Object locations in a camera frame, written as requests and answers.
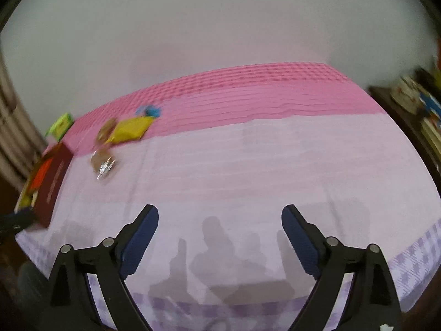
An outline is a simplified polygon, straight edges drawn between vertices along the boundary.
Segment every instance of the purple plaid fabric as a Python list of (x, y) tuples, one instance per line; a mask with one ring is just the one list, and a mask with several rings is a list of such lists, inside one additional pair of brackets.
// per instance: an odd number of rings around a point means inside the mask
[[(16, 239), (29, 258), (48, 277), (56, 255), (48, 253), (26, 232), (19, 233)], [(421, 296), (440, 265), (440, 257), (441, 219), (405, 251), (389, 261), (403, 311), (412, 308)], [(90, 277), (90, 284), (101, 319), (105, 324), (114, 327), (94, 275)], [(326, 330), (332, 330), (337, 326), (349, 286), (349, 282), (343, 285)], [(300, 297), (288, 301), (248, 305), (198, 305), (171, 299), (150, 299), (140, 293), (133, 293), (132, 297), (155, 331), (211, 329), (286, 331), (307, 299)]]

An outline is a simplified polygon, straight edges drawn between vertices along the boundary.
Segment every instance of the maroon box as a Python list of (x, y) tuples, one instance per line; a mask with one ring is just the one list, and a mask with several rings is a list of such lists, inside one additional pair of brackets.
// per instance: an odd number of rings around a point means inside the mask
[(30, 173), (30, 176), (21, 191), (20, 198), (18, 199), (16, 210), (25, 207), (29, 199), (32, 198), (30, 194), (30, 186), (32, 181), (36, 177), (40, 167), (44, 162), (52, 158), (47, 172), (45, 173), (41, 184), (38, 188), (38, 194), (34, 200), (33, 209), (37, 216), (38, 222), (47, 228), (52, 218), (52, 212), (54, 210), (55, 201), (57, 200), (58, 192), (63, 182), (63, 178), (68, 170), (69, 164), (73, 158), (73, 153), (67, 148), (67, 146), (60, 142), (53, 146), (45, 155), (41, 157), (41, 160), (37, 162), (34, 169)]

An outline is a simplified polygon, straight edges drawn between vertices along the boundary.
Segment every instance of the curtain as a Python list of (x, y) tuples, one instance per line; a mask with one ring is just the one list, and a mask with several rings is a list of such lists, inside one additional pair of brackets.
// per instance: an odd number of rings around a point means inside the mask
[(0, 173), (20, 191), (46, 146), (14, 91), (0, 46)]

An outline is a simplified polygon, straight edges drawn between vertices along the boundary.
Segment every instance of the wall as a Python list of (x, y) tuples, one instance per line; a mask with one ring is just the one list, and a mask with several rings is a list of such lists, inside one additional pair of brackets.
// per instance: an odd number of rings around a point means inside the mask
[(435, 50), (418, 0), (23, 0), (0, 41), (41, 131), (64, 111), (200, 71), (317, 61), (364, 88)]

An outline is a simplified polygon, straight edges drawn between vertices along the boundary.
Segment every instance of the bedsheet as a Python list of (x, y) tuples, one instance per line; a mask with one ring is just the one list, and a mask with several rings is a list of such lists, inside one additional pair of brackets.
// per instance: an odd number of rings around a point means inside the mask
[[(149, 103), (161, 117), (141, 141), (114, 147), (115, 169), (96, 180), (90, 155), (101, 125)], [(158, 229), (126, 280), (154, 330), (287, 330), (314, 285), (282, 229), (287, 204), (325, 236), (380, 245), (403, 311), (440, 264), (441, 203), (424, 163), (376, 102), (325, 64), (162, 83), (78, 118), (64, 141), (75, 156), (51, 224), (17, 242), (48, 276), (63, 244), (97, 245), (155, 205)], [(112, 326), (96, 278), (90, 283)]]

